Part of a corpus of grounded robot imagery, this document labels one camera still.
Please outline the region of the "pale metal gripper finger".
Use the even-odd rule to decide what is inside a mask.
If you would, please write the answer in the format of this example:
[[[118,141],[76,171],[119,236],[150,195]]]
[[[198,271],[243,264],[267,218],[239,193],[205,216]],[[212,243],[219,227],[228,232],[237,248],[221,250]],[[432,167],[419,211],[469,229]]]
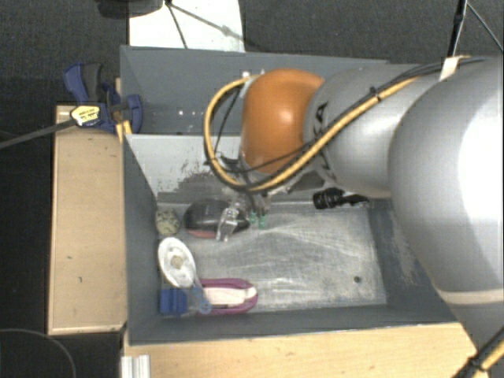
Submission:
[[[236,210],[225,209],[221,214],[219,224],[217,226],[216,239],[219,241],[227,241],[236,228]]]
[[[241,209],[230,209],[229,217],[235,231],[242,231],[250,227],[250,222]]]

